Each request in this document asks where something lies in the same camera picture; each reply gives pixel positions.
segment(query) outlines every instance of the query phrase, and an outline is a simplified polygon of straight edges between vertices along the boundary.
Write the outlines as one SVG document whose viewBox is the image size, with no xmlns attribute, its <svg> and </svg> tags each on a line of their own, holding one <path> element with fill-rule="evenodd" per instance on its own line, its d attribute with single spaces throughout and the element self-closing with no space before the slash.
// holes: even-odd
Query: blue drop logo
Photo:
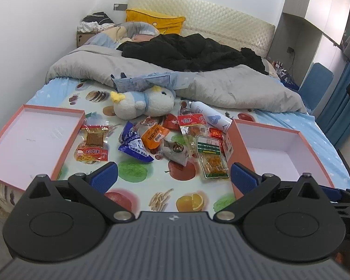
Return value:
<svg viewBox="0 0 350 280">
<path fill-rule="evenodd" d="M 208 116 L 207 118 L 209 119 L 209 122 L 210 122 L 212 125 L 217 124 L 218 121 L 221 119 L 220 116 Z"/>
</svg>

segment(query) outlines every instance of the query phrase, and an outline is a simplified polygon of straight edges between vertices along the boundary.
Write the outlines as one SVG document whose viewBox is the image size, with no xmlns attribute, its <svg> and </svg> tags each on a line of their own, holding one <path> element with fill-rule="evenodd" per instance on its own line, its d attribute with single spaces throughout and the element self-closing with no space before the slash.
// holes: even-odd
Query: blue curtain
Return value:
<svg viewBox="0 0 350 280">
<path fill-rule="evenodd" d="M 336 149 L 350 134 L 350 97 L 346 87 L 350 83 L 350 62 L 346 63 L 342 76 L 316 122 Z"/>
</svg>

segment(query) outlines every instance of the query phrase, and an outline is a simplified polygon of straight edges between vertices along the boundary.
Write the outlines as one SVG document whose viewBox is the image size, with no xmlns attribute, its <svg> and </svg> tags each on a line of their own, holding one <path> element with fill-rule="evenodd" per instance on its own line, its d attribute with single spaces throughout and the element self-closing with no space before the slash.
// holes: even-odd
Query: plush toy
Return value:
<svg viewBox="0 0 350 280">
<path fill-rule="evenodd" d="M 115 114 L 124 120 L 131 120 L 142 114 L 159 117 L 168 114 L 174 108 L 175 92 L 160 86 L 144 90 L 119 94 L 110 93 L 114 102 Z"/>
</svg>

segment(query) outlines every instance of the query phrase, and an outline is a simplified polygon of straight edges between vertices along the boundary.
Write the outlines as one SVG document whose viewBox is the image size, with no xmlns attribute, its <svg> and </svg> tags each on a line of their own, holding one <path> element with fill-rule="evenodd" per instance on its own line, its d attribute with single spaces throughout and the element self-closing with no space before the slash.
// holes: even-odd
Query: light blue bed sheet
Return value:
<svg viewBox="0 0 350 280">
<path fill-rule="evenodd" d="M 59 77 L 36 92 L 28 104 L 57 107 L 75 91 L 80 80 Z M 325 169 L 330 175 L 333 184 L 339 189 L 350 189 L 350 176 L 342 163 L 333 145 L 315 122 L 315 118 L 298 112 L 270 113 L 255 110 L 260 123 L 281 126 L 300 131 L 310 143 Z"/>
</svg>

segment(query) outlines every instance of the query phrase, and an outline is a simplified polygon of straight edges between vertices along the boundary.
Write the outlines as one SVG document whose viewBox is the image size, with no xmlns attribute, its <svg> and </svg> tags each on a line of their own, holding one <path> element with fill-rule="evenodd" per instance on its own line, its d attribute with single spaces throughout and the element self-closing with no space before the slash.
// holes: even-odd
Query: triangular hole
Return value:
<svg viewBox="0 0 350 280">
<path fill-rule="evenodd" d="M 319 199 L 317 192 L 314 190 L 310 183 L 305 183 L 299 192 L 299 197 L 309 199 Z"/>
<path fill-rule="evenodd" d="M 49 197 L 51 193 L 49 192 L 46 184 L 44 182 L 39 182 L 30 194 L 30 199 Z"/>
</svg>

